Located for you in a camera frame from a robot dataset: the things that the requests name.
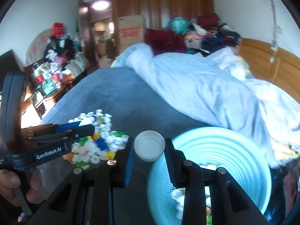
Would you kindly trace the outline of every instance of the metal screw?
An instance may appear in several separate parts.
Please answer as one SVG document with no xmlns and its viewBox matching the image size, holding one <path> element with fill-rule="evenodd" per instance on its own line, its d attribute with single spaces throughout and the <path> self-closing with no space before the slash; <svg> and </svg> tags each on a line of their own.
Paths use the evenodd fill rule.
<svg viewBox="0 0 300 225">
<path fill-rule="evenodd" d="M 183 164 L 184 164 L 185 166 L 191 166 L 193 163 L 192 163 L 192 161 L 190 161 L 190 160 L 185 160 L 185 161 L 183 162 Z"/>
<path fill-rule="evenodd" d="M 73 170 L 73 173 L 80 174 L 82 172 L 82 169 L 80 167 L 77 167 Z"/>
<path fill-rule="evenodd" d="M 220 168 L 218 168 L 218 172 L 219 172 L 220 174 L 225 174 L 225 173 L 226 173 L 226 169 L 223 168 L 223 167 L 220 167 Z"/>
<path fill-rule="evenodd" d="M 107 164 L 110 165 L 110 166 L 113 166 L 117 163 L 117 161 L 115 159 L 110 159 L 107 161 Z"/>
</svg>

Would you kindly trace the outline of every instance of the human hand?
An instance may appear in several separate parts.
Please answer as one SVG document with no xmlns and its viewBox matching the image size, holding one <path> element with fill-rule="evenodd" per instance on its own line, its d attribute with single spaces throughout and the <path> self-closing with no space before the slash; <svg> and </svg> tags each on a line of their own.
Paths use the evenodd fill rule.
<svg viewBox="0 0 300 225">
<path fill-rule="evenodd" d="M 21 181 L 16 173 L 0 170 L 0 194 L 12 205 L 19 207 L 20 204 L 13 193 L 13 188 L 19 187 Z M 40 204 L 45 199 L 45 191 L 42 186 L 42 175 L 39 169 L 34 169 L 30 179 L 30 189 L 26 194 L 30 203 Z"/>
</svg>

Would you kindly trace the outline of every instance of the headboard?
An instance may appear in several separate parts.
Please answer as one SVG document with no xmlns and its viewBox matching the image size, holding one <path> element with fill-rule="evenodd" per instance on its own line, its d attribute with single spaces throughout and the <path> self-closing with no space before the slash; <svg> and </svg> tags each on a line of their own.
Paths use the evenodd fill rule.
<svg viewBox="0 0 300 225">
<path fill-rule="evenodd" d="M 300 103 L 300 58 L 282 48 L 275 53 L 270 47 L 269 43 L 243 38 L 240 55 L 254 77 L 273 83 Z"/>
</svg>

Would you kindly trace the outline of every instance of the teal balloon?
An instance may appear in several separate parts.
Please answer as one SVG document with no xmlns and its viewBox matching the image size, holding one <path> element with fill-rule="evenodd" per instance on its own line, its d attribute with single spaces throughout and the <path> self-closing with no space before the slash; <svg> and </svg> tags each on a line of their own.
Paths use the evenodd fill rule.
<svg viewBox="0 0 300 225">
<path fill-rule="evenodd" d="M 188 28 L 188 22 L 184 18 L 175 18 L 171 21 L 171 29 L 180 34 Z"/>
</svg>

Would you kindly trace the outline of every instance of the wooden wardrobe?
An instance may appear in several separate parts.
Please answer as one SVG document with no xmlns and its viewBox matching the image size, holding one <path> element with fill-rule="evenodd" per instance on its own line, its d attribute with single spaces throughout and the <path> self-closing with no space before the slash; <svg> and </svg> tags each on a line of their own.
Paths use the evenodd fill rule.
<svg viewBox="0 0 300 225">
<path fill-rule="evenodd" d="M 187 20 L 213 13 L 213 0 L 112 0 L 116 47 L 119 51 L 118 18 L 143 15 L 145 27 L 162 29 L 169 20 L 183 17 Z"/>
</svg>

